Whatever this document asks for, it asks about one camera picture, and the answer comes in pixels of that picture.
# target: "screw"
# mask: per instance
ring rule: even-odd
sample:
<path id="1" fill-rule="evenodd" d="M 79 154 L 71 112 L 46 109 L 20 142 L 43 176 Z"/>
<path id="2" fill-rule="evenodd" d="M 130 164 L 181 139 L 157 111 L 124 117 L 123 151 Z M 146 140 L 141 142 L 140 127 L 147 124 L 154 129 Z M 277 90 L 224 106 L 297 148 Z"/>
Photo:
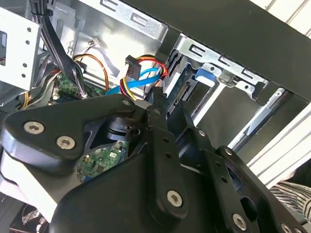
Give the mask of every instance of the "screw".
<path id="1" fill-rule="evenodd" d="M 170 190 L 167 192 L 167 200 L 175 207 L 180 207 L 183 203 L 183 200 L 179 193 L 174 190 Z"/>
<path id="2" fill-rule="evenodd" d="M 24 130 L 31 134 L 39 134 L 44 131 L 44 126 L 37 121 L 29 121 L 24 124 Z"/>
<path id="3" fill-rule="evenodd" d="M 158 114 L 158 115 L 161 114 L 160 110 L 158 110 L 157 108 L 154 109 L 154 112 L 155 112 L 156 114 Z"/>
<path id="4" fill-rule="evenodd" d="M 238 214 L 234 214 L 232 216 L 233 222 L 235 225 L 237 225 L 238 228 L 240 228 L 242 231 L 246 231 L 246 222 L 245 220 Z"/>
<path id="5" fill-rule="evenodd" d="M 203 136 L 203 137 L 206 136 L 206 134 L 205 134 L 202 130 L 199 130 L 199 134 L 200 134 L 201 136 Z"/>
<path id="6" fill-rule="evenodd" d="M 296 231 L 296 233 L 302 233 L 302 231 L 299 230 L 297 227 L 295 227 L 295 231 Z"/>
<path id="7" fill-rule="evenodd" d="M 127 106 L 130 106 L 131 105 L 131 103 L 129 102 L 129 101 L 127 101 L 127 100 L 123 100 L 122 101 L 125 105 L 127 105 Z"/>
<path id="8" fill-rule="evenodd" d="M 292 230 L 285 223 L 282 223 L 281 227 L 285 233 L 292 233 Z"/>
<path id="9" fill-rule="evenodd" d="M 64 150 L 71 150 L 76 145 L 76 142 L 68 136 L 61 136 L 56 141 L 57 145 Z"/>
<path id="10" fill-rule="evenodd" d="M 225 149 L 225 152 L 226 152 L 228 155 L 232 155 L 231 150 L 230 150 L 230 149 L 228 149 L 228 148 L 226 148 L 226 149 Z"/>

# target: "black connector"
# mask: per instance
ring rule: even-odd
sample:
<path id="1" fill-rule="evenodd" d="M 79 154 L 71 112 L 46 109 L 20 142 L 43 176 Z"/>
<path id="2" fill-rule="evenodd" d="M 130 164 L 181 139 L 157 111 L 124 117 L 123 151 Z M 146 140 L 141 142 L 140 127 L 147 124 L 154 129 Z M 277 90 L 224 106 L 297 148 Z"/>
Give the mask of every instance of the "black connector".
<path id="1" fill-rule="evenodd" d="M 125 63 L 129 65 L 126 77 L 138 81 L 140 76 L 141 65 L 131 55 L 127 56 L 127 58 L 125 59 Z"/>

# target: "motherboard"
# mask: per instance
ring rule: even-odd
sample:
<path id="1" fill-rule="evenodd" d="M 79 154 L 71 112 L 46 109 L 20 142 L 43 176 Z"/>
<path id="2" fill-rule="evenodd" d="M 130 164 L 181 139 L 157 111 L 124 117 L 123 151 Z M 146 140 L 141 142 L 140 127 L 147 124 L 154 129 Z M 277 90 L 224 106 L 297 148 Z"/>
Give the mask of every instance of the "motherboard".
<path id="1" fill-rule="evenodd" d="M 122 162 L 126 156 L 127 143 L 118 141 L 110 148 L 97 149 L 78 161 L 77 174 L 81 182 L 87 182 Z"/>
<path id="2" fill-rule="evenodd" d="M 87 86 L 88 93 L 95 96 L 105 95 L 105 91 L 94 86 Z M 80 100 L 81 94 L 76 85 L 64 75 L 55 81 L 51 104 Z M 77 176 L 81 182 L 87 182 L 104 171 L 122 162 L 126 157 L 127 143 L 118 141 L 110 148 L 97 149 L 80 158 L 77 164 Z"/>

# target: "fan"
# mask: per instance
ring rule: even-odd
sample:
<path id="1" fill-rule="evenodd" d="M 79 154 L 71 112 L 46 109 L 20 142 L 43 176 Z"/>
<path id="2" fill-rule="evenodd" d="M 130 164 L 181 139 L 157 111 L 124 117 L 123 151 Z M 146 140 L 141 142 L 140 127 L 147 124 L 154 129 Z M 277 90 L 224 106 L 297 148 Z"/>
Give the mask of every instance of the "fan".
<path id="1" fill-rule="evenodd" d="M 10 225 L 10 233 L 47 233 L 49 223 L 33 206 L 24 204 Z"/>

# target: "black wire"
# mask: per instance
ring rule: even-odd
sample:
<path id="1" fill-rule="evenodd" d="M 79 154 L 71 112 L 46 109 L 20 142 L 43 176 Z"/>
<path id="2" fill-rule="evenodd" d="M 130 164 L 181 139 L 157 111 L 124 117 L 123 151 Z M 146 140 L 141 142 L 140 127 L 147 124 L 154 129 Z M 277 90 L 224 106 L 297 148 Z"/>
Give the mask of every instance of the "black wire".
<path id="1" fill-rule="evenodd" d="M 76 67 L 73 60 L 66 54 L 51 24 L 46 0 L 30 0 L 31 10 L 37 23 L 42 24 L 41 37 L 53 60 L 66 78 L 75 81 Z"/>
<path id="2" fill-rule="evenodd" d="M 40 92 L 38 93 L 38 95 L 36 95 L 35 97 L 33 97 L 29 102 L 28 102 L 28 105 L 36 102 L 38 99 L 40 99 L 46 92 L 47 88 L 48 88 L 48 83 L 49 83 L 49 80 L 51 80 L 51 78 L 53 78 L 54 75 L 51 75 L 49 77 L 46 77 L 46 79 L 44 80 L 44 83 L 43 83 L 43 86 L 42 86 L 42 89 L 40 90 Z"/>
<path id="3" fill-rule="evenodd" d="M 51 57 L 51 56 L 48 55 L 48 56 L 46 56 L 46 58 L 43 60 L 41 66 L 40 66 L 40 69 L 39 69 L 39 72 L 38 72 L 38 76 L 37 76 L 37 80 L 35 81 L 34 87 L 39 86 L 40 83 L 42 82 L 43 77 L 44 77 L 44 74 L 45 74 L 45 71 L 46 71 L 47 66 L 48 66 L 48 62 L 49 62 L 50 57 Z"/>

